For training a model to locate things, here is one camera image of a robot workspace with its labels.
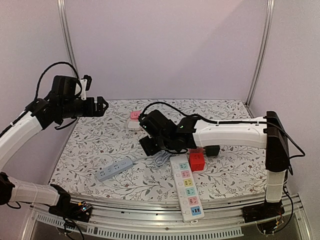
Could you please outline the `red cube socket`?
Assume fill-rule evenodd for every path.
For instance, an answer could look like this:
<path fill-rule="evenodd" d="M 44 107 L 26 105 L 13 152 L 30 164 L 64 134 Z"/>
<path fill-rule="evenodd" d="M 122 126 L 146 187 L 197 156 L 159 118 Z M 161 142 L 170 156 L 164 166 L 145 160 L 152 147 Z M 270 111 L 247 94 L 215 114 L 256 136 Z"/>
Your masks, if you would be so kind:
<path fill-rule="evenodd" d="M 205 157 L 202 152 L 190 153 L 188 160 L 192 172 L 202 171 L 205 168 Z"/>

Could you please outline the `dark green cube socket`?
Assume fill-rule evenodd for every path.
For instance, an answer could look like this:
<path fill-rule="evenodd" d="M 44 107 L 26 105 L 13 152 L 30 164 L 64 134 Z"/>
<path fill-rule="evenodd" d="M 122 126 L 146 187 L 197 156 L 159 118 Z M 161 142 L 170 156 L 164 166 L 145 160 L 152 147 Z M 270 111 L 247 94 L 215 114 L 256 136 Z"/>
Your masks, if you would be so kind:
<path fill-rule="evenodd" d="M 209 157 L 216 157 L 219 155 L 220 146 L 219 145 L 210 145 L 204 147 L 205 155 Z"/>

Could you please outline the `pink cube socket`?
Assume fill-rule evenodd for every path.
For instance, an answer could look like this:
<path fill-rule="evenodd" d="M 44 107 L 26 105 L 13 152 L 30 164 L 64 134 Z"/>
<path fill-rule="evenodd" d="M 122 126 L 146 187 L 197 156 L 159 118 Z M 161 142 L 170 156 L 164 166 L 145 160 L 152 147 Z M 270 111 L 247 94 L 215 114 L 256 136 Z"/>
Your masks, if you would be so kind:
<path fill-rule="evenodd" d="M 190 154 L 202 154 L 203 153 L 203 148 L 196 148 L 196 149 L 189 149 Z"/>

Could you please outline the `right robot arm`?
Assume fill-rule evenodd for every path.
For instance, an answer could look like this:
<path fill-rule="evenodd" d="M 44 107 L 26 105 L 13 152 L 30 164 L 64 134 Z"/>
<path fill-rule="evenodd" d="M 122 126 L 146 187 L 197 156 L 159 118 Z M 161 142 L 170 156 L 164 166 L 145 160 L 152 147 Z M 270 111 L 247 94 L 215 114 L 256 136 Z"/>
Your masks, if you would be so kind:
<path fill-rule="evenodd" d="M 300 157 L 306 154 L 287 134 L 276 112 L 267 111 L 263 117 L 234 120 L 210 120 L 199 114 L 184 114 L 175 124 L 155 109 L 150 113 L 142 111 L 138 121 L 148 133 L 139 141 L 147 156 L 160 151 L 181 155 L 197 148 L 212 151 L 216 156 L 221 145 L 264 149 L 267 171 L 264 202 L 242 208 L 242 215 L 248 223 L 284 214 L 285 178 L 293 173 L 288 143 L 292 142 L 300 151 Z"/>

